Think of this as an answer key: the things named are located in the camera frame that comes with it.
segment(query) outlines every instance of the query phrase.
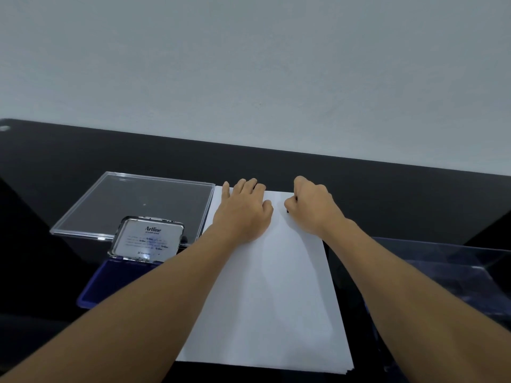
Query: gray wall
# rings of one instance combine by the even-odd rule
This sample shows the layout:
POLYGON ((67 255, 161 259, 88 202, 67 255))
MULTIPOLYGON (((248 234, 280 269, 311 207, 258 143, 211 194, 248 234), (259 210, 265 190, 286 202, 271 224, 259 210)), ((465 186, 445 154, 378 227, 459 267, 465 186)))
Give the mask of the gray wall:
POLYGON ((511 174, 511 0, 0 0, 0 117, 511 174))

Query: stack of paper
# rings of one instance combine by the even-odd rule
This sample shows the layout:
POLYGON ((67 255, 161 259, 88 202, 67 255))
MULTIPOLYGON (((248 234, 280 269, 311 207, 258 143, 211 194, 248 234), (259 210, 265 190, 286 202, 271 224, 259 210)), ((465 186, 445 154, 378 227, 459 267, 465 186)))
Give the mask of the stack of paper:
MULTIPOLYGON (((211 290, 178 360, 333 372, 353 368, 323 242, 286 213, 292 193, 266 191, 274 212, 211 290)), ((213 195, 207 228, 221 201, 213 195)))

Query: black tabletop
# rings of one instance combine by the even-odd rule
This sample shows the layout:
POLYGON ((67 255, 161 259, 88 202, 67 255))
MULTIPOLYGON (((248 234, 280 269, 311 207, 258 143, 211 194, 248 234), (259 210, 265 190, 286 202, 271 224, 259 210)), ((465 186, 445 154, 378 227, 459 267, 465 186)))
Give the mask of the black tabletop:
MULTIPOLYGON (((371 236, 511 249, 507 176, 11 119, 2 120, 0 130, 0 369, 83 314, 76 297, 108 245, 64 240, 48 231, 107 170, 218 185, 256 177, 269 190, 287 192, 301 174, 325 184, 345 215, 371 236)), ((336 376, 176 363, 170 376, 207 371, 283 381, 382 378, 361 296, 335 255, 328 257, 353 372, 336 376)))

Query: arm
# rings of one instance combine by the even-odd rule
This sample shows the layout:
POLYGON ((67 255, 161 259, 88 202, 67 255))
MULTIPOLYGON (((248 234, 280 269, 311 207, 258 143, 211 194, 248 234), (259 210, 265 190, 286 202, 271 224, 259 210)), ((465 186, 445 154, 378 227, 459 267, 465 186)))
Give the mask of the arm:
POLYGON ((130 283, 8 372, 1 383, 159 382, 181 351, 232 251, 259 237, 273 208, 240 180, 213 225, 179 255, 130 283))
POLYGON ((378 331, 412 382, 505 382, 511 334, 346 219, 324 185, 303 177, 286 208, 337 254, 378 331))

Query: clenched fist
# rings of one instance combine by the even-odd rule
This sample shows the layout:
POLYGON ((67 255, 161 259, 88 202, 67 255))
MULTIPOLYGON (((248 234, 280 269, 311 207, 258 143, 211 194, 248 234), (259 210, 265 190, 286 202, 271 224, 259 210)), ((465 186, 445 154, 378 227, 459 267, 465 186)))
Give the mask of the clenched fist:
POLYGON ((306 232, 324 239, 330 223, 347 220, 326 186, 303 176, 294 179, 294 196, 284 202, 295 222, 306 232))
POLYGON ((268 228, 273 213, 270 200, 263 201, 266 186, 256 179, 239 180, 229 193, 227 181, 222 186, 222 203, 213 218, 213 225, 220 226, 236 244, 259 238, 268 228))

